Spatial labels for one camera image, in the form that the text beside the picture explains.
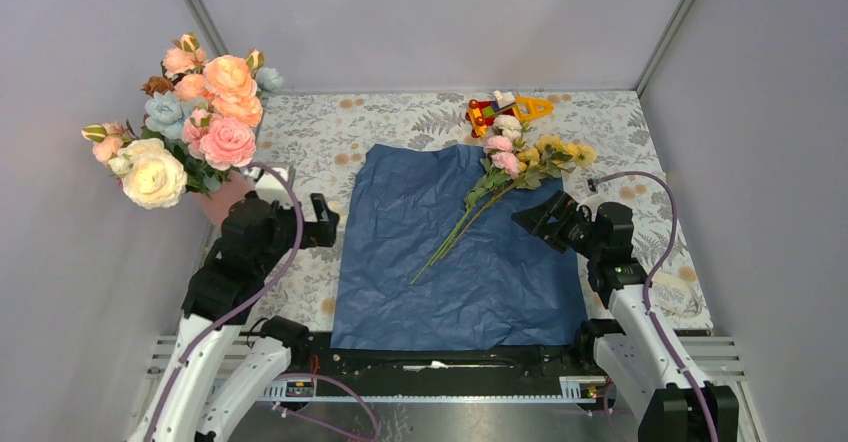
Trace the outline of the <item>blue paper bouquet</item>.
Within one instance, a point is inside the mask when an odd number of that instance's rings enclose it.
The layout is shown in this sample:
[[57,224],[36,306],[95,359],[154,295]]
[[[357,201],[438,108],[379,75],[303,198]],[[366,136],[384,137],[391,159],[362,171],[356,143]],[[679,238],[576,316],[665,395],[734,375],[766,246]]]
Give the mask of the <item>blue paper bouquet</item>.
[[587,317],[578,257],[512,218],[559,192],[505,184],[468,208],[484,174],[479,146],[373,146],[355,178],[331,344],[460,351],[567,345]]

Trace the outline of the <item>pink rose stem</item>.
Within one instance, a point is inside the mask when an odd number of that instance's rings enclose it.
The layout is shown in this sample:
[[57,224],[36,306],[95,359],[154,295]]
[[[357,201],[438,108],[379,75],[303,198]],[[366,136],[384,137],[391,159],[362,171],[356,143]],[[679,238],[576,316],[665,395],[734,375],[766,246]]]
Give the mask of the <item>pink rose stem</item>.
[[195,109],[185,120],[173,152],[193,179],[223,183],[246,167],[257,150],[254,129],[235,117]]

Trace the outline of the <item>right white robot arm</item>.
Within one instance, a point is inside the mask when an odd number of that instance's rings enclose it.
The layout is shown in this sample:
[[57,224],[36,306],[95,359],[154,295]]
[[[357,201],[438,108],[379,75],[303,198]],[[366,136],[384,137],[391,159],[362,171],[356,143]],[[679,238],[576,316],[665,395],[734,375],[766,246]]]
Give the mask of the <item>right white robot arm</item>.
[[583,322],[571,355],[583,372],[611,379],[638,421],[638,440],[737,440],[736,395],[696,364],[650,300],[649,273],[633,255],[631,208],[590,208],[558,191],[512,219],[549,247],[586,258],[590,287],[611,316]]

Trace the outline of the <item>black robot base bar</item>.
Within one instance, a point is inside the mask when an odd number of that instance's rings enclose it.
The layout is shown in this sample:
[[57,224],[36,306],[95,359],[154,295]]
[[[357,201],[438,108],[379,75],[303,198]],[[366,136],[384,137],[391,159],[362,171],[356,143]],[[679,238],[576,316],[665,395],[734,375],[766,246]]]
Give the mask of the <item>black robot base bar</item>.
[[287,373],[322,376],[322,381],[344,389],[377,387],[386,394],[397,387],[425,385],[438,390],[448,385],[517,386],[524,378],[555,376],[610,378],[599,367],[576,355],[569,346],[497,346],[471,351],[391,351],[340,349],[330,345],[327,332],[311,332],[288,319],[262,318],[244,332],[255,348],[263,336],[280,335],[290,345]]

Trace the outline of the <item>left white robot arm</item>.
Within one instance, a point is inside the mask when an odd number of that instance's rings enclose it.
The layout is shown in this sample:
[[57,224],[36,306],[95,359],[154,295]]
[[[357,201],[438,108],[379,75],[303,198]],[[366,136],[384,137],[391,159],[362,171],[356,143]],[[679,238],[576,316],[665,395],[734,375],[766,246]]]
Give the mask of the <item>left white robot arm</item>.
[[323,194],[305,219],[288,169],[253,163],[213,195],[219,236],[191,277],[174,350],[132,441],[226,441],[265,388],[309,363],[309,330],[275,316],[220,389],[213,384],[253,306],[301,250],[331,247],[340,216]]

